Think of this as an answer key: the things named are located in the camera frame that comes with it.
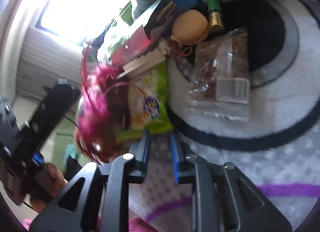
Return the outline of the person's left hand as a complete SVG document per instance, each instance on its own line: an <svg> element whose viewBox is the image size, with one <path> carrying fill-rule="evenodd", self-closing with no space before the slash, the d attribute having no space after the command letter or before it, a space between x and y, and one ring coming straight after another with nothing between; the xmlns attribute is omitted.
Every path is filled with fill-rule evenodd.
<svg viewBox="0 0 320 232"><path fill-rule="evenodd" d="M45 163L35 177L26 181L31 207L41 212L68 184L62 172L52 163Z"/></svg>

